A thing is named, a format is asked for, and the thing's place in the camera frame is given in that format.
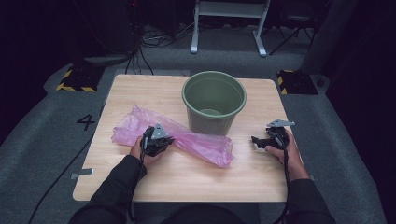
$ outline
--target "table top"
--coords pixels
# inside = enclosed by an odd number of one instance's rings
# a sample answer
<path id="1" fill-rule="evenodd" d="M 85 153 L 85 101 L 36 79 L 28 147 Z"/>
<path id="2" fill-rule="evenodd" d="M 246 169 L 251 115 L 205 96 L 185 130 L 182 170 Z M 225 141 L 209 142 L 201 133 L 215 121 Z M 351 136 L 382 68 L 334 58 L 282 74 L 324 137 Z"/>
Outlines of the table top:
<path id="1" fill-rule="evenodd" d="M 161 113 L 189 127 L 181 90 L 188 77 L 117 75 L 82 169 L 93 175 L 78 178 L 73 197 L 88 201 L 130 147 L 112 143 L 113 128 L 134 105 Z M 170 146 L 150 165 L 134 192 L 136 202 L 285 202 L 283 165 L 264 150 L 256 150 L 251 136 L 268 138 L 266 124 L 288 120 L 274 81 L 238 78 L 247 103 L 228 131 L 235 159 L 229 168 Z"/>

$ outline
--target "gray floor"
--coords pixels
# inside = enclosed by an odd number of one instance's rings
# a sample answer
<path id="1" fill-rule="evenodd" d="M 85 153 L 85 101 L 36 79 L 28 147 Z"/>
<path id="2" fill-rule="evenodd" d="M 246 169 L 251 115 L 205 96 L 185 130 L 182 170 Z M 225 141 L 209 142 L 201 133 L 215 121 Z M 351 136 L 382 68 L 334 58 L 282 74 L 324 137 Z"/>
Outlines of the gray floor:
<path id="1" fill-rule="evenodd" d="M 143 53 L 155 75 L 188 76 L 218 70 L 235 77 L 276 80 L 278 70 L 300 67 L 308 47 L 303 33 L 273 56 L 262 58 L 250 28 L 205 30 L 195 55 L 190 54 L 190 35 L 166 48 L 143 48 Z M 274 29 L 262 40 L 269 51 L 280 43 L 281 35 Z M 140 70 L 148 73 L 139 56 Z M 128 74 L 140 73 L 136 62 L 134 58 Z M 126 67 L 126 63 L 108 67 L 98 92 L 56 91 L 69 65 L 49 78 L 44 85 L 48 95 L 0 148 L 0 223 L 27 223 L 41 196 L 93 135 L 112 80 Z M 292 129 L 304 163 L 338 223 L 386 223 L 375 183 L 325 91 L 322 87 L 319 95 L 281 95 L 288 118 L 296 122 Z M 84 131 L 77 120 L 89 114 L 96 123 Z M 86 153 L 87 149 L 59 179 L 33 223 L 67 223 L 85 204 L 73 200 L 76 180 L 70 174 L 81 168 Z M 262 223 L 274 222 L 282 209 L 281 203 L 262 203 Z"/>

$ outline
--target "handheld controller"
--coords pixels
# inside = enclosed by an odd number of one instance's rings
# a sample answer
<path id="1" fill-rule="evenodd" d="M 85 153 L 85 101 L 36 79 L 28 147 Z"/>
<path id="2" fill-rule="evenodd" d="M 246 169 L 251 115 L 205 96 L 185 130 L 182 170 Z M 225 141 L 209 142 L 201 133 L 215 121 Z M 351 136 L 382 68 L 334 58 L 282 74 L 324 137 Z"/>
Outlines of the handheld controller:
<path id="1" fill-rule="evenodd" d="M 168 133 L 157 123 L 155 127 L 148 126 L 143 133 L 143 139 L 140 141 L 140 148 L 145 155 L 155 157 L 165 151 L 174 140 L 174 138 L 168 137 Z"/>
<path id="2" fill-rule="evenodd" d="M 251 141 L 256 144 L 258 148 L 265 148 L 266 146 L 272 146 L 279 149 L 285 149 L 289 143 L 288 134 L 286 133 L 285 126 L 294 125 L 294 122 L 276 119 L 273 122 L 267 124 L 269 128 L 266 128 L 269 139 L 259 139 L 251 136 Z"/>

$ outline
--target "number 4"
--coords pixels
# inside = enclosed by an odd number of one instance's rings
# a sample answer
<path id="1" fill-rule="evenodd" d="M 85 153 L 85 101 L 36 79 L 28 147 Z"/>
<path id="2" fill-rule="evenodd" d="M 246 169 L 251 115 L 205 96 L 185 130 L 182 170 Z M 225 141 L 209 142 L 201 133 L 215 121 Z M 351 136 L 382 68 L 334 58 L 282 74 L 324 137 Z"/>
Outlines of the number 4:
<path id="1" fill-rule="evenodd" d="M 85 124 L 84 131 L 87 131 L 88 130 L 88 126 L 90 126 L 90 124 L 92 124 L 92 123 L 95 123 L 95 121 L 91 121 L 91 119 L 92 119 L 92 115 L 89 114 L 89 115 L 85 116 L 84 118 L 79 119 L 77 121 L 77 123 Z"/>

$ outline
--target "green bucket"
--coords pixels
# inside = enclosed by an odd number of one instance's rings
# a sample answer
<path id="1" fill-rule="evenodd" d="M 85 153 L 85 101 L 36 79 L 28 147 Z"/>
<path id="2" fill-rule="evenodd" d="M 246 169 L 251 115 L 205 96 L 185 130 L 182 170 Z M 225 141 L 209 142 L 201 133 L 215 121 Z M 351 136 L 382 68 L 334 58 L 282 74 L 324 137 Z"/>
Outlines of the green bucket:
<path id="1" fill-rule="evenodd" d="M 224 136 L 247 100 L 245 88 L 238 80 L 216 71 L 198 73 L 187 79 L 182 97 L 190 130 Z"/>

